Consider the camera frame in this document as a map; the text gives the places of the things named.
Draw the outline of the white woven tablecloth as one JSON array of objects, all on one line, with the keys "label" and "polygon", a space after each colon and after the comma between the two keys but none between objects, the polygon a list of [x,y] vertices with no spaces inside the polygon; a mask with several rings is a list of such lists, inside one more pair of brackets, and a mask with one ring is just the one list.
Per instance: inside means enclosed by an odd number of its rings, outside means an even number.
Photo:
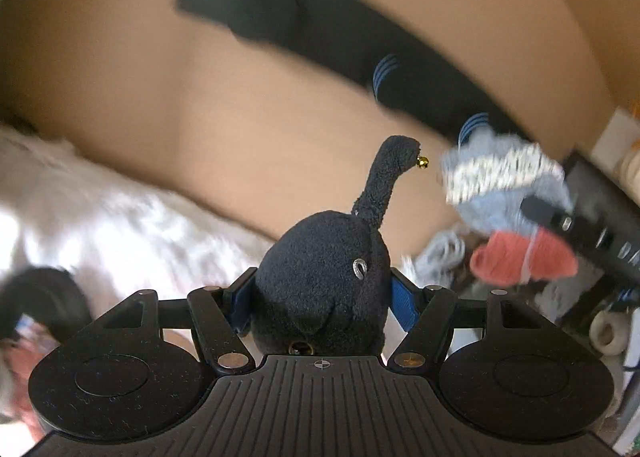
[{"label": "white woven tablecloth", "polygon": [[180,299],[227,287],[271,240],[176,193],[80,157],[66,141],[1,130],[1,276],[66,269],[100,315],[139,289]]}]

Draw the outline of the pink knitted scrunchie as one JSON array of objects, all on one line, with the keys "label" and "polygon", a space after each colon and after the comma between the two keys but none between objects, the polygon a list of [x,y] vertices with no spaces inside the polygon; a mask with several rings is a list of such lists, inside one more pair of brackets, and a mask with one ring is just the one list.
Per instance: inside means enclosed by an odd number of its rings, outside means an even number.
[{"label": "pink knitted scrunchie", "polygon": [[548,229],[537,229],[530,237],[495,232],[470,259],[474,276],[499,288],[573,277],[578,266],[573,249]]}]

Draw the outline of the black plush cat toy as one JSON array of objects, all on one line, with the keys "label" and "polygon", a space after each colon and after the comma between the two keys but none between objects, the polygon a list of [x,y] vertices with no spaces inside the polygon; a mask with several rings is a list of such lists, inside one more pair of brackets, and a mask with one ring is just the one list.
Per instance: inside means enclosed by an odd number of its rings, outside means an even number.
[{"label": "black plush cat toy", "polygon": [[255,274],[250,332],[265,355],[369,356],[384,347],[392,291],[380,229],[397,180],[420,143],[390,136],[349,212],[311,214],[265,254]]}]

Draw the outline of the blue grey lace scrunchie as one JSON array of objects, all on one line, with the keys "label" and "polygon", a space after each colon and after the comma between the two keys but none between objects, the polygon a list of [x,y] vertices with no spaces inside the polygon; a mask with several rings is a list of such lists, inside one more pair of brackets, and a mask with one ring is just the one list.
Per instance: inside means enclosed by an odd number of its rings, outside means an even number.
[{"label": "blue grey lace scrunchie", "polygon": [[565,212],[573,210],[565,173],[537,143],[515,134],[479,128],[466,143],[440,158],[446,202],[474,231],[486,236],[509,231],[525,237],[538,226],[526,219],[521,204],[537,197]]}]

